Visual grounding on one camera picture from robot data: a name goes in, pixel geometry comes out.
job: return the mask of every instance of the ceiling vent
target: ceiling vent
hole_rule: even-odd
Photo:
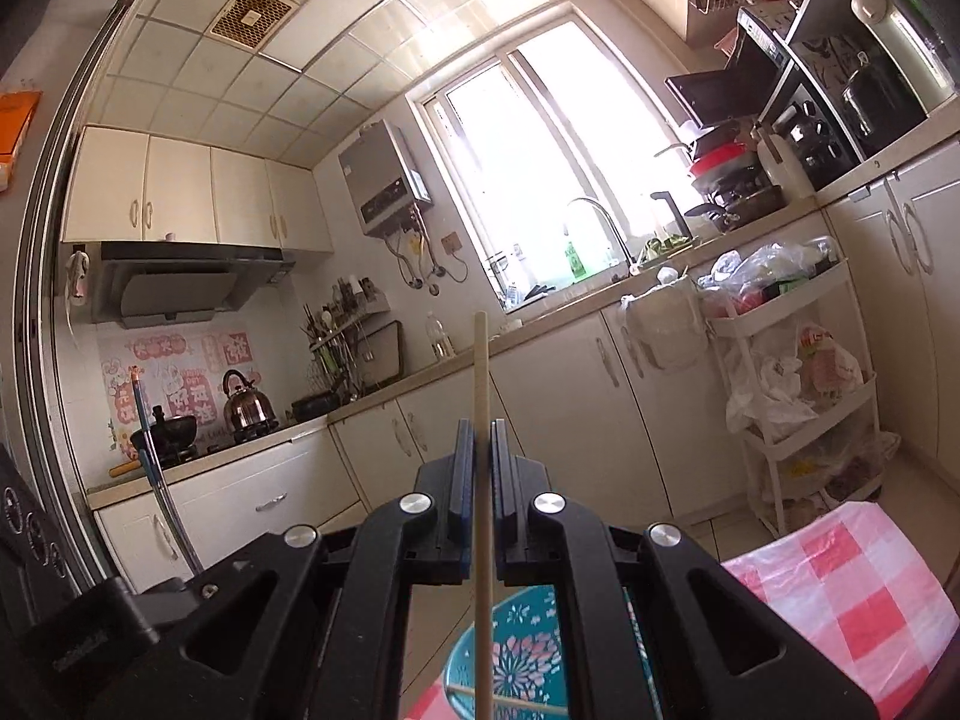
[[[257,50],[295,7],[292,0],[229,0],[208,34]]]

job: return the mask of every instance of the window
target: window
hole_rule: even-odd
[[[506,310],[625,257],[701,202],[676,137],[637,80],[579,20],[523,39],[424,103],[467,228]],[[596,199],[605,215],[576,197]]]

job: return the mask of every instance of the kettle handle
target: kettle handle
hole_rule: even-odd
[[[250,387],[253,386],[249,381],[247,381],[247,377],[244,376],[239,370],[237,370],[236,368],[231,368],[224,374],[224,395],[226,395],[227,397],[230,396],[230,389],[229,389],[229,386],[227,386],[227,384],[229,384],[229,380],[231,376],[238,377],[240,381],[243,382],[243,386],[246,386],[247,389],[250,389]]]

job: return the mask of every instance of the silver screw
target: silver screw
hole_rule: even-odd
[[[674,525],[654,525],[650,529],[650,538],[661,547],[675,547],[680,543],[683,534],[680,528]]]
[[[407,493],[400,498],[400,509],[407,514],[422,514],[431,506],[433,501],[430,500],[430,496],[423,493]]]
[[[563,495],[557,493],[541,493],[534,498],[534,508],[543,514],[558,514],[563,512],[566,501]]]
[[[310,546],[317,540],[317,531],[309,525],[294,525],[283,534],[283,540],[288,547],[301,549]]]

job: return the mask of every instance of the wooden handle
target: wooden handle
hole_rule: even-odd
[[[125,473],[130,473],[131,471],[136,471],[140,468],[140,461],[131,460],[129,463],[120,464],[120,466],[114,466],[112,469],[109,469],[111,479],[116,479],[118,476],[123,476]]]
[[[473,429],[476,484],[473,489],[473,686],[476,720],[493,720],[493,498],[490,477],[490,337],[487,313],[473,315]]]

